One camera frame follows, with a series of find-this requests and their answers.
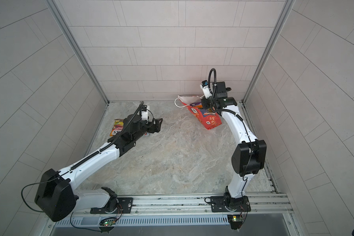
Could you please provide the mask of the red paper gift bag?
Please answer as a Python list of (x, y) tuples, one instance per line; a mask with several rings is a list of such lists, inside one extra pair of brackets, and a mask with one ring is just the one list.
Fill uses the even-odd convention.
[(190, 106), (191, 103), (201, 102), (203, 96), (178, 96), (174, 103), (179, 108), (187, 108), (188, 111), (207, 129), (211, 130), (222, 124), (217, 113), (211, 112), (209, 109), (198, 109)]

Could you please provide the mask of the red orange Fox's candy bag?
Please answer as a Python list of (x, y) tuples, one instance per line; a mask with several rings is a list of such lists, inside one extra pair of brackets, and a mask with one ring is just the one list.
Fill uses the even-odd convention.
[(110, 136), (114, 136), (117, 133), (120, 133), (123, 130), (123, 128), (124, 128), (124, 120), (115, 119)]

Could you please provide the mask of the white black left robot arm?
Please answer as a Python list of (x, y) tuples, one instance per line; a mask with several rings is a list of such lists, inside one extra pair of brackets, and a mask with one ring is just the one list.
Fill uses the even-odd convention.
[(110, 188), (77, 191), (77, 187), (103, 166), (135, 147), (136, 142), (146, 133), (159, 132), (162, 122), (163, 119), (147, 122), (140, 115), (128, 116), (124, 120), (123, 130), (108, 139), (100, 149), (59, 171), (46, 171), (42, 175), (34, 202), (54, 222), (81, 209), (90, 208), (92, 213), (118, 211), (117, 195)]

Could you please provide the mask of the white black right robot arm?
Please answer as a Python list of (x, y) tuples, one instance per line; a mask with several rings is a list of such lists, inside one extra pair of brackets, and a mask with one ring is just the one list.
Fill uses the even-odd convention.
[(205, 96), (201, 99), (203, 108), (211, 109), (226, 121), (237, 143), (231, 157), (233, 178), (226, 187), (222, 199), (224, 209), (250, 211), (245, 190), (251, 179), (264, 168), (267, 145), (264, 140), (258, 140), (251, 132), (241, 117), (235, 99), (227, 96), (228, 89), (224, 82), (216, 82), (211, 88), (208, 81), (203, 81), (200, 88)]

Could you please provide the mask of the purple snack packet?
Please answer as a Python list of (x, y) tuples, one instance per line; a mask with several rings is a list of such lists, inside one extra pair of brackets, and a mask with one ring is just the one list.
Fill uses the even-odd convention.
[(201, 102), (195, 102), (195, 103), (191, 103), (190, 106), (198, 108), (198, 109), (202, 109), (202, 103)]

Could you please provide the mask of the left green circuit board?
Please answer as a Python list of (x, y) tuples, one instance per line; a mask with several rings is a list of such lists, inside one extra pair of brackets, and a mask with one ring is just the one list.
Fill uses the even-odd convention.
[(108, 217), (104, 218), (100, 221), (99, 226), (100, 227), (113, 227), (116, 225), (118, 218), (117, 217)]

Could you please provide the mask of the green circuit board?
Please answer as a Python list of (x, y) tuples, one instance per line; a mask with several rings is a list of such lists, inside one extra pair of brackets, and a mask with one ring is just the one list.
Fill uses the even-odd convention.
[(118, 218), (117, 217), (108, 217), (104, 218), (100, 221), (99, 226), (100, 227), (113, 227), (116, 225)]
[(240, 229), (244, 223), (242, 215), (227, 215), (227, 218), (232, 230)]

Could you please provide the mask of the right green circuit board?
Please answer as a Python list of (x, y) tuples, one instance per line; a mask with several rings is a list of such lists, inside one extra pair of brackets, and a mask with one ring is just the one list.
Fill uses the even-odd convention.
[(242, 215), (227, 215), (227, 218), (232, 230), (240, 229), (244, 223)]

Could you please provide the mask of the aluminium corner post right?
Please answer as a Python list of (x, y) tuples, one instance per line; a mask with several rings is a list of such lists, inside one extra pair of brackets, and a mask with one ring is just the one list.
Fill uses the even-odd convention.
[(250, 99), (250, 96), (255, 88), (255, 85), (261, 75), (261, 72), (267, 62), (267, 59), (269, 57), (269, 55), (271, 54), (271, 51), (283, 29), (283, 26), (292, 10), (292, 7), (293, 7), (293, 4), (294, 4), (295, 1), (293, 0), (286, 0), (285, 1), (285, 4), (283, 5), (283, 8), (282, 8), (282, 11), (277, 19), (277, 22), (276, 22), (276, 25), (272, 31), (272, 34), (268, 40), (268, 43), (266, 45), (266, 48), (264, 50), (264, 53), (260, 59), (260, 62), (256, 68), (256, 71), (252, 77), (252, 80), (251, 80), (251, 83), (245, 93), (245, 97), (244, 99), (242, 100), (242, 103), (243, 104), (246, 104), (248, 102), (248, 100)]

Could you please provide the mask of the aluminium corner post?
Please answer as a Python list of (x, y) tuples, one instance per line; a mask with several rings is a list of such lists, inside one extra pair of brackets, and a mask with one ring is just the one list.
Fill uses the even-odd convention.
[(266, 48), (264, 50), (264, 53), (260, 59), (260, 62), (256, 68), (256, 71), (252, 77), (252, 80), (251, 80), (251, 83), (245, 93), (245, 97), (244, 99), (242, 100), (242, 103), (243, 104), (246, 104), (248, 102), (248, 100), (250, 99), (250, 96), (255, 88), (255, 85), (261, 75), (261, 72), (267, 62), (267, 59), (269, 57), (269, 55), (271, 54), (271, 51), (283, 29), (283, 26), (292, 10), (292, 7), (293, 7), (293, 4), (294, 4), (295, 1), (293, 0), (286, 0), (285, 1), (285, 4), (283, 5), (283, 8), (282, 8), (282, 11), (277, 19), (277, 22), (276, 22), (276, 25), (272, 31), (272, 34), (268, 40), (268, 43), (266, 45)]
[(72, 50), (74, 51), (78, 61), (80, 62), (81, 66), (87, 73), (88, 77), (92, 80), (94, 83), (95, 87), (98, 89), (99, 94), (103, 98), (104, 102), (108, 105), (110, 101), (106, 97), (101, 85), (99, 84), (94, 72), (92, 71), (90, 65), (88, 64), (88, 61), (86, 57), (83, 54), (83, 51), (79, 47), (76, 39), (74, 38), (71, 30), (69, 29), (69, 26), (67, 25), (66, 21), (64, 20), (58, 6), (56, 5), (55, 1), (53, 0), (46, 0), (45, 1), (46, 5), (48, 6), (49, 10), (51, 11), (52, 16), (54, 17), (55, 21), (57, 22), (58, 26), (60, 27), (62, 33), (66, 37), (66, 40)]

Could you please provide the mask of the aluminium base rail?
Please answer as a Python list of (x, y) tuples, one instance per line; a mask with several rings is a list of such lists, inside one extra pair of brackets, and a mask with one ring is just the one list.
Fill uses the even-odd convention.
[(89, 214), (133, 217), (293, 212), (287, 195), (275, 193), (255, 193), (239, 198), (232, 198), (229, 193), (118, 196), (110, 189), (98, 189), (67, 194), (39, 194), (36, 204), (54, 222), (73, 212), (85, 210)]

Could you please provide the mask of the aluminium corner post left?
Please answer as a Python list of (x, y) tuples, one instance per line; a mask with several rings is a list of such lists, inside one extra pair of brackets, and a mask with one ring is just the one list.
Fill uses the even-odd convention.
[(45, 1), (46, 5), (48, 6), (49, 10), (51, 11), (52, 16), (54, 17), (55, 21), (57, 22), (58, 26), (60, 27), (62, 33), (66, 37), (66, 40), (72, 50), (74, 51), (78, 61), (80, 62), (81, 66), (87, 73), (88, 77), (92, 80), (94, 83), (95, 87), (98, 89), (99, 94), (103, 98), (104, 102), (108, 105), (110, 101), (106, 97), (101, 85), (99, 84), (94, 72), (92, 71), (90, 65), (88, 64), (88, 61), (86, 57), (83, 54), (83, 51), (79, 47), (76, 39), (74, 38), (71, 30), (69, 29), (69, 26), (67, 25), (66, 21), (64, 20), (58, 6), (56, 5), (55, 1), (53, 0), (46, 0)]

